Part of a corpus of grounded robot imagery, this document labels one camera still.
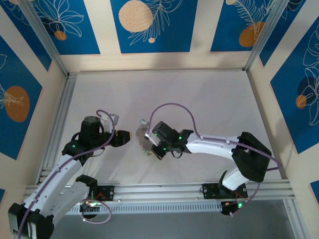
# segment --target wire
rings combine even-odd
[[[92,155],[92,156],[91,156],[91,158],[92,158],[92,157],[97,157],[97,156],[100,156],[100,155],[101,155],[102,153],[104,153],[104,150],[105,150],[105,148],[102,148],[102,150],[103,150],[103,151],[102,151],[102,152],[101,152],[100,154],[97,154],[97,155]]]
[[[108,216],[108,218],[107,218],[106,220],[101,221],[101,222],[92,222],[92,221],[89,221],[89,220],[87,220],[87,219],[84,217],[84,212],[85,212],[85,210],[88,209],[88,208],[90,208],[90,207],[87,207],[87,208],[85,208],[85,209],[82,211],[82,213],[80,214],[84,222],[91,223],[91,224],[103,224],[103,223],[107,223],[107,222],[111,219],[112,212],[111,212],[111,209],[109,208],[108,205],[106,205],[105,203],[103,203],[103,202],[101,202],[101,201],[99,201],[99,200],[96,200],[96,199],[83,199],[83,200],[81,201],[81,203],[87,204],[87,203],[86,203],[87,201],[102,204],[102,205],[103,205],[104,207],[106,207],[106,209],[109,211],[109,216]]]
[[[69,162],[71,162],[73,159],[75,159],[75,158],[77,158],[77,157],[80,157],[80,156],[82,156],[82,155],[88,154],[88,153],[92,153],[92,152],[94,152],[95,150],[98,150],[98,149],[100,149],[100,148],[103,148],[103,147],[107,146],[107,145],[109,144],[109,142],[112,140],[112,138],[113,138],[113,136],[114,136],[114,132],[115,132],[115,124],[114,124],[114,121],[113,121],[112,117],[109,115],[109,113],[107,113],[106,111],[103,111],[103,110],[97,110],[97,111],[96,111],[96,114],[97,114],[99,117],[101,117],[101,114],[99,114],[100,112],[106,114],[106,115],[109,117],[109,119],[110,119],[110,121],[111,121],[111,123],[112,123],[113,129],[112,129],[112,133],[111,133],[110,138],[109,138],[104,144],[102,144],[101,146],[99,146],[99,147],[97,147],[97,148],[88,150],[88,151],[86,151],[86,152],[79,153],[79,154],[77,154],[77,155],[75,155],[75,156],[69,158],[69,159],[66,160],[63,164],[61,164],[61,166],[58,168],[58,170],[56,170],[56,171],[48,178],[48,180],[44,183],[43,187],[42,187],[42,188],[39,190],[39,192],[35,195],[34,200],[30,203],[30,206],[27,208],[27,210],[26,210],[26,212],[25,212],[25,214],[24,214],[24,216],[23,216],[23,218],[22,218],[22,220],[21,220],[21,223],[20,223],[20,226],[19,226],[19,229],[18,229],[18,235],[17,235],[17,238],[18,238],[18,239],[21,239],[22,228],[23,228],[23,226],[24,226],[24,223],[25,223],[25,221],[26,221],[26,218],[27,218],[28,214],[29,214],[30,211],[31,211],[31,208],[33,207],[33,205],[35,204],[35,202],[37,201],[37,199],[40,197],[40,195],[41,195],[41,193],[44,191],[44,189],[48,186],[48,184],[49,184],[49,183],[52,181],[52,179],[56,176],[56,174],[57,174],[59,171],[61,171],[61,169],[62,169],[65,165],[67,165]]]
[[[99,192],[99,194],[94,198],[94,200],[98,199],[99,197],[105,197],[105,196],[102,192]]]
[[[236,193],[236,196],[239,196],[239,197],[245,199],[245,198],[244,198],[243,196],[241,196],[237,191],[236,191],[235,193]]]
[[[183,152],[180,153],[180,155],[178,157],[175,156],[174,152],[172,151],[171,154],[173,155],[174,158],[181,158],[183,156]]]
[[[269,168],[266,171],[269,172],[269,171],[273,171],[273,170],[277,170],[277,169],[279,169],[279,167]]]
[[[275,158],[272,157],[271,155],[266,154],[266,153],[264,153],[263,151],[260,151],[260,150],[258,150],[258,149],[256,149],[256,148],[251,147],[251,146],[249,146],[249,145],[246,145],[246,144],[244,144],[244,143],[239,143],[239,142],[235,142],[235,141],[231,141],[231,140],[230,140],[230,141],[227,141],[227,140],[225,140],[225,139],[220,139],[220,138],[207,138],[207,137],[202,137],[202,136],[198,133],[198,131],[197,131],[196,123],[195,123],[195,118],[194,118],[193,114],[190,112],[190,110],[189,110],[188,108],[186,108],[185,106],[182,106],[182,105],[180,105],[180,104],[177,104],[177,103],[166,103],[166,104],[160,105],[160,106],[158,106],[158,107],[151,113],[150,120],[149,120],[150,123],[149,123],[149,128],[148,128],[148,134],[150,134],[151,124],[152,124],[152,118],[153,118],[155,112],[156,112],[157,110],[159,110],[160,108],[164,107],[164,106],[179,106],[179,107],[183,108],[184,110],[186,110],[186,111],[189,113],[190,117],[191,117],[191,120],[192,120],[192,122],[193,122],[194,132],[195,132],[195,134],[197,135],[197,137],[199,137],[199,138],[201,138],[201,139],[203,139],[203,140],[208,140],[208,141],[212,141],[212,142],[216,142],[216,143],[226,143],[226,144],[229,144],[229,143],[230,143],[230,144],[233,144],[233,145],[237,145],[237,146],[240,146],[240,147],[249,149],[249,150],[251,150],[251,151],[254,151],[254,152],[256,152],[256,153],[258,153],[258,154],[260,154],[260,155],[262,155],[262,156],[264,156],[264,157],[267,157],[267,158],[271,159],[272,161],[276,162],[277,165],[278,165],[278,167],[279,167],[279,166],[283,166],[280,161],[278,161],[277,159],[275,159]],[[257,192],[258,192],[259,186],[260,186],[260,184],[257,185],[256,191],[255,191],[255,192],[253,193],[253,195],[248,199],[248,201],[247,201],[246,204],[248,204],[248,203],[255,197],[255,195],[256,195]]]
[[[260,183],[257,184],[256,190],[254,191],[253,195],[251,195],[251,197],[248,199],[248,201],[245,203],[245,206],[246,206],[247,204],[249,204],[249,203],[251,202],[251,200],[253,200],[253,198],[256,196],[256,194],[257,194],[257,192],[258,192],[258,190],[259,190],[259,186],[260,186]]]

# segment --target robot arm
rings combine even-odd
[[[118,116],[111,115],[111,117],[114,117],[113,121],[117,122]],[[33,202],[26,220],[28,223],[23,225],[21,238],[48,239],[51,237],[55,225],[76,203],[88,197],[95,198],[98,195],[97,180],[86,175],[78,177],[67,191],[62,194],[61,192],[71,177],[93,155],[93,152],[72,160],[71,158],[79,153],[94,150],[106,142],[109,142],[108,145],[113,147],[119,147],[131,139],[131,134],[123,130],[116,131],[112,138],[110,138],[111,135],[111,127],[107,118],[104,116],[101,116],[101,119],[85,117],[81,124],[81,131],[76,133],[71,141],[65,145],[58,164],[46,179],[21,205],[14,203],[10,207],[8,215],[13,235],[17,234],[22,218]],[[66,161],[69,162],[61,168],[61,165]],[[42,193],[36,199],[36,195],[42,189]]]
[[[249,180],[262,182],[269,164],[269,158],[228,142],[242,142],[271,155],[271,152],[252,134],[243,132],[239,137],[217,137],[201,135],[184,129],[177,132],[164,122],[159,122],[145,137],[152,143],[151,153],[159,160],[171,152],[179,153],[207,153],[218,155],[235,162],[237,168],[227,172],[222,179],[222,185],[234,191]],[[220,142],[210,138],[222,139]]]

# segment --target cream wall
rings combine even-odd
[[[121,54],[109,0],[84,0],[101,55],[61,56],[69,72],[243,68],[250,51],[215,52],[210,48],[224,0],[198,0],[189,53]]]
[[[26,186],[35,183],[64,78],[54,63],[49,72],[44,69],[1,7],[0,35],[42,86],[18,159],[0,153],[0,188],[5,189],[0,205],[0,238],[6,239],[10,237],[7,211],[12,203],[21,203]]]
[[[257,60],[250,74],[255,96],[277,157],[281,158],[312,238],[319,238],[319,205],[310,183],[319,180],[319,144],[297,154],[270,81],[318,17],[319,2],[307,0],[263,68]]]

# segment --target white backdrop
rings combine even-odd
[[[63,132],[60,152],[80,130],[86,116],[104,109],[120,116],[116,129],[133,133],[133,139],[119,148],[107,147],[99,157],[88,160],[82,173],[99,183],[186,183],[218,180],[235,164],[206,154],[184,154],[162,161],[142,153],[135,137],[141,119],[148,120],[159,105],[182,104],[194,114],[199,133],[239,136],[248,131],[270,147],[246,72],[212,70],[134,71],[79,75]],[[160,109],[154,125],[164,121],[177,131],[192,129],[188,113],[178,107]],[[269,172],[267,179],[280,179]]]

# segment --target vented metal strip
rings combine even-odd
[[[198,203],[107,203],[112,214],[140,214],[140,213],[191,213],[191,212],[221,212],[220,202],[198,202]],[[80,205],[74,206],[67,215],[79,215]],[[108,214],[106,207],[101,206],[94,211],[85,213]]]

